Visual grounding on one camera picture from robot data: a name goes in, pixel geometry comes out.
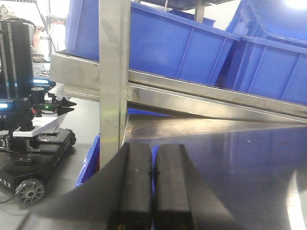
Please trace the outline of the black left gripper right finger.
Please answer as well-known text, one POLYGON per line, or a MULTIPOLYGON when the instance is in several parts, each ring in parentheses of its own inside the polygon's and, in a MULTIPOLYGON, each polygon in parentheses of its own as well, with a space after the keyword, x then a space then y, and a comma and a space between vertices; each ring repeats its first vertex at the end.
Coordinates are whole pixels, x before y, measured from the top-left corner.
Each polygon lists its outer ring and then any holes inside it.
POLYGON ((183 144, 165 144, 157 148, 153 181, 155 229, 242 229, 202 179, 183 144))

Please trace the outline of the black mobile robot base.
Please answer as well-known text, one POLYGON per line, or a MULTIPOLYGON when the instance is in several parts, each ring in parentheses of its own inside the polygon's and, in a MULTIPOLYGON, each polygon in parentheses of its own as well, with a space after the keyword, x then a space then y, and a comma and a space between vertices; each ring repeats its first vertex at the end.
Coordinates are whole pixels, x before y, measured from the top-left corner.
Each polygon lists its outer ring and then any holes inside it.
POLYGON ((34 83, 31 32, 23 19, 0 22, 0 185, 29 206, 45 195, 45 184, 76 142, 60 127, 74 102, 34 83))

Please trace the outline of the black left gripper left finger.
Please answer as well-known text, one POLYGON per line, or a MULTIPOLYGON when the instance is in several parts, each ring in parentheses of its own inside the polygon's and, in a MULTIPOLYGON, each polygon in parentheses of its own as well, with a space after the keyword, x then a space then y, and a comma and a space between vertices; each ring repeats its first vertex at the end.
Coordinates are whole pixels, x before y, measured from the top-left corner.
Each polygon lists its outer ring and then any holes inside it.
POLYGON ((148 230, 152 154, 147 144, 123 144, 76 189, 34 207, 21 230, 148 230))

